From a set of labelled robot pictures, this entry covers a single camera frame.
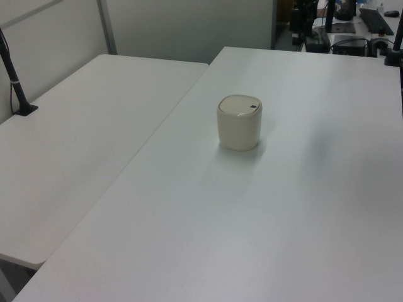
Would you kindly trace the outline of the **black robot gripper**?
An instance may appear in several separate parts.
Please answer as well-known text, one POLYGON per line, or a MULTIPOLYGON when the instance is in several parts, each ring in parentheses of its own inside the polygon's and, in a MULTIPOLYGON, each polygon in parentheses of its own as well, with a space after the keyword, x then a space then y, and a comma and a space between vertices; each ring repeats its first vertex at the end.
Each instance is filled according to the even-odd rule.
POLYGON ((313 0, 294 1, 290 30, 292 32, 304 32, 304 43, 312 43, 312 27, 317 18, 317 5, 318 1, 313 0))

